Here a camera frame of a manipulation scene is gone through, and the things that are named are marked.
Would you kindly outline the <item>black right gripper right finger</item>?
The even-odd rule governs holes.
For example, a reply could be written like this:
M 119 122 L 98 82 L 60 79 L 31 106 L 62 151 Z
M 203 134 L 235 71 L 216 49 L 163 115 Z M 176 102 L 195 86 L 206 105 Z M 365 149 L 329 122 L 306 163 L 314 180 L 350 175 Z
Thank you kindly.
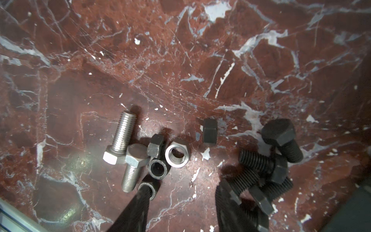
M 256 232 L 257 228 L 241 209 L 242 201 L 226 179 L 221 179 L 215 191 L 215 206 L 221 232 Z

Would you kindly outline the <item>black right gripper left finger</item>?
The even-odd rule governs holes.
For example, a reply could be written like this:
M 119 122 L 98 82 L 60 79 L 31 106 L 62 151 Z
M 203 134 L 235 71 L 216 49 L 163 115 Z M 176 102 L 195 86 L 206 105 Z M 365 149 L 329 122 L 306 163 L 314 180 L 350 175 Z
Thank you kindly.
M 119 215 L 108 232 L 145 232 L 152 190 L 142 187 Z

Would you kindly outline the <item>silver hex nut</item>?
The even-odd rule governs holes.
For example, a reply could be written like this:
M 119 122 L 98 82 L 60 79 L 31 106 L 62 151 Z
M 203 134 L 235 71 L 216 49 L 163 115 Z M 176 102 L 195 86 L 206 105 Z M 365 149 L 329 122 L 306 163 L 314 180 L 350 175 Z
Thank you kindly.
M 174 168 L 184 167 L 190 160 L 188 143 L 179 138 L 174 139 L 165 150 L 165 158 Z

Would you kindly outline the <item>black hex nut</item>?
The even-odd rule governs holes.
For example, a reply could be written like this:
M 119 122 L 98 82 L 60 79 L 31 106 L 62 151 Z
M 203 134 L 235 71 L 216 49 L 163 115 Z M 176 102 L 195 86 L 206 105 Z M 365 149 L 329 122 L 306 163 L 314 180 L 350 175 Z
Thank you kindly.
M 159 179 L 155 179 L 151 175 L 146 175 L 139 184 L 138 190 L 141 190 L 142 188 L 149 188 L 150 191 L 149 199 L 152 201 L 156 197 L 160 186 L 161 181 Z
M 152 159 L 148 164 L 149 174 L 158 180 L 163 180 L 169 173 L 171 166 L 163 159 Z
M 160 159 L 163 153 L 163 148 L 165 145 L 165 138 L 161 134 L 154 134 L 151 139 L 150 143 L 147 147 L 147 154 L 148 156 L 156 159 Z

